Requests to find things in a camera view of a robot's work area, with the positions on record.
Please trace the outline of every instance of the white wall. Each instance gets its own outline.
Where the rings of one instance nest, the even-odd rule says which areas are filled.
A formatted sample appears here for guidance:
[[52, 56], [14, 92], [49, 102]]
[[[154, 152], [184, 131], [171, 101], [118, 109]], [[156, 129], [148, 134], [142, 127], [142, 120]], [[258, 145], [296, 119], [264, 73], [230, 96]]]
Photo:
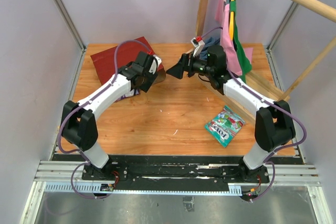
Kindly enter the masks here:
[[[336, 8], [336, 0], [320, 0]], [[274, 48], [274, 58], [285, 88], [299, 76], [318, 53], [336, 36], [336, 24], [300, 7]], [[308, 129], [303, 153], [315, 164], [333, 218], [336, 220], [334, 189], [336, 139], [336, 48], [291, 94], [292, 112]]]
[[[145, 36], [151, 43], [189, 42], [195, 36], [199, 0], [62, 0], [86, 44], [121, 42]], [[205, 31], [218, 0], [209, 0]], [[242, 42], [268, 44], [289, 0], [237, 0]]]
[[0, 0], [0, 216], [18, 223], [80, 50], [53, 0]]

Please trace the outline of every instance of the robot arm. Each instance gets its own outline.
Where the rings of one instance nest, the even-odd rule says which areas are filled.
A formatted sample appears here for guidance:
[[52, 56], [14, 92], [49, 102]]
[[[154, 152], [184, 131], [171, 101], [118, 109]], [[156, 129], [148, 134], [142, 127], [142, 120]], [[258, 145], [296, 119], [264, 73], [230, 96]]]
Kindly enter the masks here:
[[147, 92], [157, 77], [161, 59], [156, 55], [140, 52], [135, 62], [118, 70], [117, 77], [111, 77], [103, 86], [88, 97], [74, 103], [68, 101], [63, 108], [62, 122], [70, 112], [82, 106], [66, 122], [62, 136], [76, 145], [98, 169], [105, 169], [109, 156], [97, 142], [96, 120], [119, 97], [134, 89]]
[[210, 46], [207, 60], [201, 60], [195, 57], [193, 53], [182, 54], [179, 62], [171, 69], [168, 69], [166, 73], [182, 79], [184, 71], [187, 72], [188, 77], [196, 73], [208, 77], [214, 89], [222, 95], [236, 100], [251, 114], [256, 116], [256, 144], [242, 158], [239, 164], [240, 174], [243, 179], [255, 176], [263, 167], [264, 160], [270, 153], [295, 137], [296, 133], [292, 118], [275, 110], [266, 102], [275, 104], [290, 113], [288, 103], [286, 101], [275, 102], [244, 84], [234, 74], [231, 75], [232, 73], [227, 70], [226, 55], [222, 46]]

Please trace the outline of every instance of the wire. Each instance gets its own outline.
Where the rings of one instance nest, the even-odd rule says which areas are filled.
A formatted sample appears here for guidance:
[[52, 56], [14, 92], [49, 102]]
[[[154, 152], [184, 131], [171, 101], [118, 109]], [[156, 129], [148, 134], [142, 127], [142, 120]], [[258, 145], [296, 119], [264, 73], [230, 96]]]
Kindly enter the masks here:
[[254, 95], [256, 98], [258, 98], [260, 101], [266, 103], [267, 105], [275, 108], [276, 110], [279, 110], [281, 111], [283, 114], [289, 116], [290, 118], [292, 118], [294, 121], [296, 121], [300, 127], [302, 128], [302, 131], [303, 131], [303, 136], [302, 136], [302, 139], [296, 143], [292, 143], [292, 144], [288, 144], [288, 145], [284, 145], [284, 146], [281, 146], [281, 147], [278, 147], [276, 148], [272, 153], [270, 153], [265, 159], [264, 159], [264, 163], [266, 161], [268, 161], [276, 152], [278, 152], [279, 150], [282, 150], [282, 149], [285, 149], [285, 148], [289, 148], [289, 147], [293, 147], [293, 146], [297, 146], [299, 144], [302, 144], [306, 138], [307, 138], [307, 130], [306, 130], [306, 127], [303, 125], [303, 123], [294, 115], [292, 115], [291, 113], [289, 113], [288, 111], [284, 110], [283, 108], [280, 108], [279, 106], [267, 101], [267, 100], [264, 100], [260, 95], [258, 95], [257, 93], [255, 93], [253, 90], [251, 90], [249, 87], [247, 87], [245, 84], [241, 83], [234, 75], [233, 73], [230, 71], [230, 70], [227, 70], [229, 72], [229, 74], [231, 75], [231, 77], [236, 81], [236, 83], [238, 85], [240, 85], [243, 89], [245, 89], [246, 91], [248, 91], [250, 94]]
[[[111, 86], [113, 86], [115, 80], [117, 79], [117, 76], [118, 76], [118, 61], [117, 61], [117, 53], [118, 53], [118, 49], [126, 44], [126, 43], [129, 43], [129, 42], [135, 42], [135, 43], [138, 43], [138, 44], [141, 44], [144, 48], [146, 48], [147, 51], [150, 51], [150, 49], [142, 42], [138, 41], [138, 40], [126, 40], [122, 43], [120, 43], [115, 52], [114, 52], [114, 76], [113, 76], [113, 79], [111, 80], [110, 84], [107, 85], [105, 88], [103, 88], [101, 91], [99, 91], [96, 95], [94, 95], [90, 101], [92, 102], [93, 100], [95, 100], [98, 96], [100, 96], [101, 94], [103, 94], [106, 90], [108, 90]], [[62, 153], [65, 153], [65, 154], [69, 154], [69, 153], [73, 153], [73, 152], [79, 152], [79, 154], [86, 160], [86, 162], [84, 163], [81, 163], [80, 165], [78, 165], [72, 172], [71, 174], [71, 179], [70, 179], [70, 183], [71, 183], [71, 188], [74, 190], [74, 192], [85, 198], [85, 199], [105, 199], [106, 197], [110, 196], [110, 194], [107, 194], [106, 196], [95, 196], [95, 197], [92, 197], [92, 196], [87, 196], [87, 195], [84, 195], [84, 194], [81, 194], [79, 191], [76, 190], [75, 186], [74, 186], [74, 181], [73, 181], [73, 177], [75, 175], [75, 172], [83, 165], [91, 165], [91, 162], [88, 160], [88, 158], [85, 156], [85, 154], [78, 148], [76, 149], [73, 149], [73, 150], [70, 150], [70, 151], [66, 151], [62, 148], [62, 145], [61, 145], [61, 137], [62, 137], [62, 132], [64, 130], [64, 127], [66, 125], [66, 123], [69, 121], [69, 119], [75, 114], [77, 113], [80, 109], [82, 109], [83, 107], [85, 107], [86, 105], [88, 105], [90, 103], [90, 101], [87, 101], [85, 103], [83, 103], [82, 105], [78, 106], [77, 108], [75, 108], [74, 110], [72, 110], [63, 120], [63, 122], [61, 123], [61, 126], [59, 128], [59, 131], [58, 131], [58, 134], [57, 134], [57, 137], [56, 137], [56, 140], [57, 140], [57, 145], [58, 145], [58, 148], [59, 150], [62, 152]]]
[[215, 27], [215, 28], [211, 29], [210, 31], [207, 31], [205, 34], [203, 34], [201, 36], [201, 38], [203, 39], [205, 36], [207, 36], [209, 33], [211, 33], [212, 31], [214, 31], [216, 29], [223, 29], [223, 28], [221, 26]]
[[254, 198], [253, 201], [255, 201], [256, 199], [260, 199], [263, 195], [265, 195], [265, 193], [269, 190], [269, 188], [272, 186], [273, 182], [274, 182], [274, 179], [275, 179], [275, 165], [273, 162], [271, 161], [268, 161], [271, 157], [273, 157], [273, 155], [278, 152], [279, 150], [282, 150], [282, 149], [285, 149], [285, 148], [289, 148], [289, 147], [293, 147], [293, 146], [297, 146], [299, 144], [302, 144], [306, 138], [307, 138], [307, 130], [306, 130], [306, 127], [303, 125], [303, 123], [294, 115], [292, 115], [291, 113], [289, 113], [288, 111], [284, 110], [283, 108], [280, 108], [279, 106], [267, 101], [267, 100], [264, 100], [260, 95], [258, 95], [256, 92], [254, 92], [253, 90], [251, 90], [249, 87], [247, 87], [244, 83], [241, 83], [234, 75], [233, 73], [227, 69], [227, 71], [229, 72], [229, 74], [231, 75], [231, 77], [236, 81], [236, 83], [238, 85], [240, 85], [243, 89], [245, 89], [247, 92], [249, 92], [250, 94], [252, 94], [253, 96], [255, 96], [256, 98], [258, 98], [260, 101], [266, 103], [267, 105], [275, 108], [276, 110], [279, 110], [281, 111], [283, 114], [289, 116], [290, 118], [292, 118], [294, 121], [296, 121], [300, 127], [302, 128], [302, 131], [303, 131], [303, 136], [302, 136], [302, 139], [296, 143], [292, 143], [292, 144], [288, 144], [288, 145], [284, 145], [284, 146], [281, 146], [281, 147], [278, 147], [276, 149], [274, 149], [273, 152], [271, 152], [264, 160], [263, 160], [263, 163], [265, 164], [271, 164], [272, 167], [273, 167], [273, 177], [272, 177], [272, 180], [271, 182], [269, 183], [269, 186], [266, 188], [265, 191], [263, 191], [261, 194], [259, 194], [258, 197]]
[[255, 197], [254, 199], [251, 199], [252, 202], [254, 202], [255, 200], [258, 200], [260, 199], [263, 195], [265, 195], [268, 190], [271, 188], [271, 186], [273, 185], [273, 182], [274, 182], [274, 179], [275, 179], [275, 165], [272, 161], [267, 161], [265, 164], [270, 164], [272, 165], [272, 168], [273, 168], [273, 176], [272, 176], [272, 179], [268, 185], [268, 187], [265, 189], [265, 191], [263, 191], [261, 194], [259, 194], [257, 197]]
[[204, 81], [204, 82], [210, 82], [210, 81], [208, 81], [208, 80], [204, 80], [204, 79], [202, 79], [200, 74], [198, 74], [198, 77], [199, 77], [200, 80], [202, 80], [202, 81]]

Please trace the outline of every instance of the candy bag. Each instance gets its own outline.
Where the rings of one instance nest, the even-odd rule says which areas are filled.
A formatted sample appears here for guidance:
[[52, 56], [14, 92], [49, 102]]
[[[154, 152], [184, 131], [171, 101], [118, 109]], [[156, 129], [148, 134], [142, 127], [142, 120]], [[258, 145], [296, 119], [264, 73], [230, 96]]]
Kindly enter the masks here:
[[239, 115], [228, 106], [224, 106], [221, 113], [204, 127], [226, 147], [245, 124], [245, 121]]

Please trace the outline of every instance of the wooden table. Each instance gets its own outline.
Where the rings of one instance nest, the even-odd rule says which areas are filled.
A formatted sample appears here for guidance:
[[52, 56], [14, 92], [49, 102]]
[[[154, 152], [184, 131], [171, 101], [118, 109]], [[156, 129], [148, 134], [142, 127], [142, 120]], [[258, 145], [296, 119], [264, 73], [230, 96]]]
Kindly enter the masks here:
[[[116, 45], [88, 46], [73, 101], [101, 86], [90, 56]], [[176, 64], [181, 54], [191, 48], [191, 44], [151, 46], [165, 69]], [[254, 48], [253, 69], [273, 82], [262, 44], [243, 46]], [[148, 93], [141, 92], [109, 107], [97, 121], [98, 142], [109, 154], [245, 155], [255, 143], [253, 125], [246, 124], [226, 148], [204, 128], [223, 106], [223, 101], [197, 76], [178, 80], [167, 75], [165, 81], [153, 85]], [[66, 150], [73, 148], [64, 139], [62, 146]], [[279, 152], [279, 155], [294, 154], [293, 148]]]

